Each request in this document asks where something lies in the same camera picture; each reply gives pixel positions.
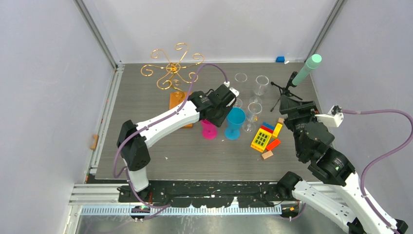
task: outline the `mint green cylinder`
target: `mint green cylinder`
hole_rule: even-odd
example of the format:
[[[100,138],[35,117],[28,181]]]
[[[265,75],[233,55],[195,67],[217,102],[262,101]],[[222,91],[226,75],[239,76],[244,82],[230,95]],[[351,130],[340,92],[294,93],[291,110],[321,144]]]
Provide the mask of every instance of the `mint green cylinder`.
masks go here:
[[[305,62],[304,66],[301,68],[300,72],[293,79],[293,85],[299,85],[311,71],[318,68],[321,63],[321,55],[314,54]]]

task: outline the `white wall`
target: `white wall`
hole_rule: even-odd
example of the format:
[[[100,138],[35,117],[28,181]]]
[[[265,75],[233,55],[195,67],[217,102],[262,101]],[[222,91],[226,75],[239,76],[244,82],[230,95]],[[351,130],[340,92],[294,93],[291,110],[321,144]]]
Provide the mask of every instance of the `white wall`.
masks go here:
[[[207,61],[306,59],[335,0],[85,0],[123,63],[171,59],[186,42]]]
[[[72,0],[0,7],[0,228],[61,233],[113,70]]]
[[[413,115],[413,2],[348,1],[318,53],[313,79],[323,111],[400,109]],[[374,158],[403,143],[409,122],[397,114],[350,116],[333,130],[335,145],[359,173]],[[413,144],[373,166],[366,187],[413,233]]]

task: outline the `orange wooden board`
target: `orange wooden board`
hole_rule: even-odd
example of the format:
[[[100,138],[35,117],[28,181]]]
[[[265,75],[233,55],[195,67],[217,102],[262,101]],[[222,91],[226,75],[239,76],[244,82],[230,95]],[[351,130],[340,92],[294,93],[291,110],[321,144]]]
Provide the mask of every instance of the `orange wooden board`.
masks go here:
[[[177,106],[179,103],[184,101],[185,97],[181,97],[181,95],[178,92],[173,92],[169,95],[169,109],[174,108],[175,106]],[[185,125],[182,128],[192,128],[193,124],[190,123],[188,125]]]

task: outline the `blue cup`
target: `blue cup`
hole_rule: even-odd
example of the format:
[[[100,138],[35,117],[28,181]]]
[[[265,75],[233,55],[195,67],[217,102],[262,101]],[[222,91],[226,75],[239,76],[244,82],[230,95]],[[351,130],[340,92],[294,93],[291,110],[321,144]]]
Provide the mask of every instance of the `blue cup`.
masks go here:
[[[245,112],[238,107],[232,108],[226,117],[228,127],[225,129],[225,137],[236,140],[240,137],[240,128],[245,122]]]

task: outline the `gold mug tree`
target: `gold mug tree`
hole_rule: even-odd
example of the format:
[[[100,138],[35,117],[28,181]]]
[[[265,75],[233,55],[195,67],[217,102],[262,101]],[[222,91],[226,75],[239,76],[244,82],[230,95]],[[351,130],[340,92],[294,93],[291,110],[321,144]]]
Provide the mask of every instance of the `gold mug tree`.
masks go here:
[[[176,76],[178,76],[181,81],[185,82],[185,83],[191,83],[191,80],[193,79],[193,75],[195,74],[195,72],[190,72],[188,74],[189,76],[189,81],[185,80],[180,74],[179,71],[181,69],[186,69],[192,66],[196,66],[198,64],[201,64],[202,62],[204,62],[205,57],[202,54],[196,53],[192,55],[193,59],[196,60],[200,60],[202,59],[202,61],[197,62],[195,64],[192,65],[188,65],[188,66],[181,66],[181,62],[184,59],[185,55],[187,55],[188,51],[189,51],[189,46],[186,43],[178,43],[175,45],[175,50],[182,50],[184,47],[185,48],[185,52],[184,54],[181,56],[181,59],[179,59],[178,62],[171,62],[168,55],[166,54],[166,52],[163,49],[156,49],[154,51],[152,51],[152,53],[150,54],[150,57],[152,59],[157,59],[159,57],[159,51],[161,51],[164,56],[166,57],[166,59],[168,60],[168,64],[166,65],[166,67],[161,67],[161,66],[156,66],[156,65],[152,65],[152,64],[146,64],[141,68],[141,74],[146,76],[146,77],[150,77],[153,75],[153,70],[150,69],[152,67],[156,67],[162,70],[166,71],[166,74],[159,78],[156,82],[156,86],[158,86],[159,89],[169,89],[169,88],[173,88],[175,90],[175,92],[171,93],[169,96],[169,109],[174,108],[175,106],[177,106],[179,103],[181,103],[185,96],[186,96],[186,92],[182,91],[180,88],[178,88],[179,84],[180,84],[180,80],[178,80],[178,78]],[[196,82],[198,80],[198,76],[195,77],[194,82]],[[183,128],[192,128],[192,124],[188,124],[186,126],[184,126]]]

